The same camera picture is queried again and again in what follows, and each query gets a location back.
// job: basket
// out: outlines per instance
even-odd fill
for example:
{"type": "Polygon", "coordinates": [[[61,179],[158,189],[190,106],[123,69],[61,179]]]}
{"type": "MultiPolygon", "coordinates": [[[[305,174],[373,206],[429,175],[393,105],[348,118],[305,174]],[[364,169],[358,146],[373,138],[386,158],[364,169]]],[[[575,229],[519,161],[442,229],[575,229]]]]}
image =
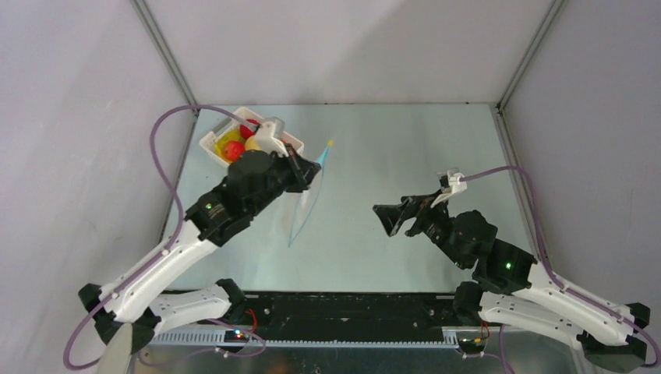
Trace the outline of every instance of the basket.
{"type": "MultiPolygon", "coordinates": [[[[234,114],[240,118],[255,119],[258,122],[262,122],[262,120],[264,120],[264,118],[261,115],[258,115],[257,113],[251,111],[246,107],[240,107],[239,109],[234,111],[234,114]]],[[[202,147],[202,149],[204,149],[204,151],[207,152],[207,154],[209,155],[209,157],[211,157],[212,160],[216,161],[216,163],[222,166],[223,168],[227,168],[229,166],[229,163],[223,160],[222,158],[220,158],[216,154],[216,148],[215,148],[216,143],[226,133],[238,129],[240,125],[241,124],[238,123],[236,120],[228,117],[224,121],[219,123],[218,126],[216,126],[213,131],[206,134],[200,140],[200,146],[202,147]]],[[[304,144],[302,141],[296,139],[288,132],[283,132],[282,137],[285,139],[287,143],[291,144],[294,147],[296,152],[298,152],[299,154],[303,154],[304,144]]]]}

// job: robotic arm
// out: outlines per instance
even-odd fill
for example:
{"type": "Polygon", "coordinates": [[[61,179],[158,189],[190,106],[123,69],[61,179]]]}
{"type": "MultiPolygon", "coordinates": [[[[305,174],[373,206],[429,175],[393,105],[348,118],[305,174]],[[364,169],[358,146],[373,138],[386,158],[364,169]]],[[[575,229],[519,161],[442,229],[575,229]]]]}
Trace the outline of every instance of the robotic arm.
{"type": "Polygon", "coordinates": [[[599,298],[554,275],[556,285],[535,257],[497,239],[498,229],[473,210],[450,217],[448,199],[466,190],[457,170],[439,175],[441,188],[433,194],[402,196],[398,205],[375,205],[386,233],[396,235],[404,221],[415,218],[405,234],[424,234],[462,270],[475,268],[472,279],[455,292],[454,309],[468,324],[503,323],[551,337],[582,349],[593,364],[614,372],[630,372],[645,363],[647,344],[633,337],[649,322],[643,304],[618,305],[599,298]],[[616,319],[576,292],[618,312],[616,319]]]}
{"type": "Polygon", "coordinates": [[[250,226],[253,218],[283,192],[308,189],[321,166],[302,158],[281,141],[284,123],[267,118],[256,132],[259,151],[245,152],[230,164],[222,182],[202,195],[187,211],[174,245],[165,249],[166,238],[134,267],[101,287],[87,284],[79,297],[87,311],[101,300],[111,300],[94,317],[95,327],[106,344],[123,323],[133,324],[132,353],[159,333],[202,319],[224,318],[230,322],[244,313],[245,296],[232,280],[179,295],[161,292],[181,273],[222,247],[250,226]],[[160,259],[140,269],[160,253],[160,259]],[[120,292],[113,290],[126,279],[133,281],[120,292]]]}

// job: white wall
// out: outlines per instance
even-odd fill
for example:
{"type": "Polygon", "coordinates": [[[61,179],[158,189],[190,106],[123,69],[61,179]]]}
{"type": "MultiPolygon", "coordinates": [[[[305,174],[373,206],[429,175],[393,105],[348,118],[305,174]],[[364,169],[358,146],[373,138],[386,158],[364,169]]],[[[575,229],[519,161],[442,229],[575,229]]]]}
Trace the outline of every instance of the white wall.
{"type": "MultiPolygon", "coordinates": [[[[64,372],[76,293],[157,241],[168,196],[150,126],[183,99],[126,0],[0,5],[0,372],[64,372]]],[[[158,138],[175,174],[189,115],[158,138]]],[[[75,362],[98,357],[88,327],[75,362]]]]}
{"type": "Polygon", "coordinates": [[[651,307],[661,340],[660,19],[658,0],[568,2],[506,119],[559,272],[651,307]]]}
{"type": "Polygon", "coordinates": [[[497,101],[550,0],[199,0],[150,7],[200,102],[497,101]]]}

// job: container of fruit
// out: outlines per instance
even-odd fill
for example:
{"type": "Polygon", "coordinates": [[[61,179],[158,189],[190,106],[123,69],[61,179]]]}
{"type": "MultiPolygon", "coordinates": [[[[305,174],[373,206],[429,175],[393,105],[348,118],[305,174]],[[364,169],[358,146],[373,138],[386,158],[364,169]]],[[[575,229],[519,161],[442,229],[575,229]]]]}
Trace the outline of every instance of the container of fruit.
{"type": "MultiPolygon", "coordinates": [[[[254,124],[255,129],[264,119],[246,107],[240,107],[234,114],[254,124]]],[[[254,129],[250,129],[234,119],[226,118],[200,140],[200,146],[212,160],[223,168],[227,168],[229,164],[238,160],[243,152],[259,149],[252,138],[254,133],[254,129]]],[[[302,141],[288,132],[283,132],[283,140],[290,143],[299,154],[303,153],[302,141]]]]}

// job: light blue tabletop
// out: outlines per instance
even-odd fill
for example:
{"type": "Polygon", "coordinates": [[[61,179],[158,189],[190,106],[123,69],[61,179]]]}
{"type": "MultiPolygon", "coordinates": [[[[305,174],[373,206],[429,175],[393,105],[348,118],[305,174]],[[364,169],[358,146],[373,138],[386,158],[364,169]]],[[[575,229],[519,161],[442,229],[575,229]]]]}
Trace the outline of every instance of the light blue tabletop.
{"type": "MultiPolygon", "coordinates": [[[[234,111],[237,107],[224,107],[234,111]]],[[[470,279],[425,235],[404,236],[411,220],[388,238],[374,204],[434,192],[436,173],[459,167],[465,175],[505,164],[485,104],[268,105],[250,107],[285,121],[285,131],[305,143],[311,160],[334,141],[323,187],[305,227],[288,245],[295,195],[285,194],[252,226],[188,269],[173,288],[205,288],[232,278],[244,290],[454,292],[470,279]]],[[[202,111],[179,182],[184,207],[220,183],[226,170],[198,142],[224,117],[202,111]]],[[[507,173],[469,182],[450,201],[456,215],[477,209],[498,237],[531,251],[526,226],[507,173]]],[[[168,217],[166,234],[176,214],[168,217]]]]}

